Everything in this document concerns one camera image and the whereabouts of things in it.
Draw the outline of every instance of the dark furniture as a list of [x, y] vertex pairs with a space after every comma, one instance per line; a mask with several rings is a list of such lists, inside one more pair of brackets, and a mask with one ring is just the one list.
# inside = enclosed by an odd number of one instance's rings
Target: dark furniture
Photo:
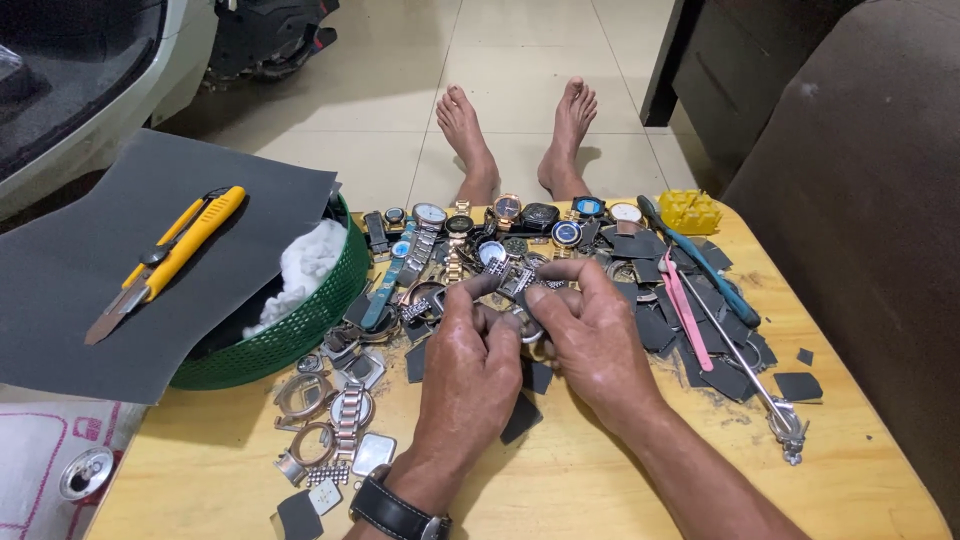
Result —
[[955, 536], [958, 88], [960, 3], [865, 2], [786, 86], [723, 198], [820, 325]]
[[666, 126], [677, 98], [727, 186], [783, 88], [861, 0], [677, 0], [640, 119]]

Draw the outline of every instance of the white watch dial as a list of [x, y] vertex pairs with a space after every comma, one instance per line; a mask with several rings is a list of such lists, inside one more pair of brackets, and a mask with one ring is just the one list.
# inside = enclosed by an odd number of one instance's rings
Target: white watch dial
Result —
[[443, 223], [446, 219], [446, 212], [437, 205], [419, 203], [414, 205], [414, 216], [427, 223]]
[[613, 219], [622, 219], [624, 221], [637, 221], [643, 219], [643, 213], [640, 209], [630, 203], [617, 203], [610, 207], [610, 215]]

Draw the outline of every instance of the black leather watch strap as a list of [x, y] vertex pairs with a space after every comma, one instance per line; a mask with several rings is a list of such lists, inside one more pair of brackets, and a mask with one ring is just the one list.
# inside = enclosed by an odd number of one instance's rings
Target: black leather watch strap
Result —
[[453, 521], [440, 520], [437, 535], [423, 537], [433, 516], [424, 514], [405, 503], [379, 480], [367, 477], [350, 504], [354, 517], [361, 517], [384, 534], [396, 540], [446, 540]]

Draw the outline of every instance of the green basket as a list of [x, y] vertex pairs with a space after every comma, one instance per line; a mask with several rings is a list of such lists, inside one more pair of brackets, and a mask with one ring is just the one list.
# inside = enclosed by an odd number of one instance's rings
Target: green basket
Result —
[[347, 202], [347, 244], [320, 287], [292, 313], [266, 330], [195, 360], [186, 360], [170, 385], [182, 390], [217, 390], [261, 379], [294, 363], [340, 322], [363, 290], [370, 254], [363, 233], [353, 223]]

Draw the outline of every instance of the metal rod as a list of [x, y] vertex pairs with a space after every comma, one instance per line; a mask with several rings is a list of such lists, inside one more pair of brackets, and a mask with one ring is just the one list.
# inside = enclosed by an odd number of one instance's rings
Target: metal rod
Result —
[[730, 349], [730, 352], [736, 358], [736, 361], [740, 362], [740, 365], [743, 366], [743, 369], [747, 372], [747, 377], [750, 378], [750, 382], [754, 384], [757, 391], [760, 395], [763, 396], [763, 402], [767, 404], [767, 408], [770, 409], [770, 413], [777, 416], [777, 419], [780, 420], [780, 425], [783, 426], [783, 429], [787, 432], [790, 431], [790, 423], [786, 421], [786, 418], [783, 417], [783, 413], [780, 412], [780, 408], [774, 403], [774, 399], [770, 397], [770, 393], [767, 392], [767, 389], [763, 387], [763, 384], [760, 383], [760, 379], [756, 377], [754, 370], [750, 369], [750, 364], [747, 363], [747, 360], [743, 358], [743, 355], [737, 350], [736, 345], [733, 343], [733, 340], [727, 335], [727, 333], [720, 326], [720, 323], [717, 322], [716, 318], [713, 316], [713, 313], [710, 313], [710, 309], [707, 307], [707, 303], [704, 302], [703, 298], [700, 298], [700, 295], [697, 294], [696, 289], [693, 288], [693, 285], [690, 284], [690, 280], [686, 278], [686, 275], [683, 272], [677, 272], [677, 275], [680, 276], [680, 279], [686, 284], [686, 288], [690, 289], [690, 294], [697, 301], [697, 304], [700, 305], [700, 308], [707, 315], [710, 323], [714, 328], [717, 329], [717, 332], [720, 333], [720, 337], [723, 338], [724, 343], [727, 345], [727, 348]]

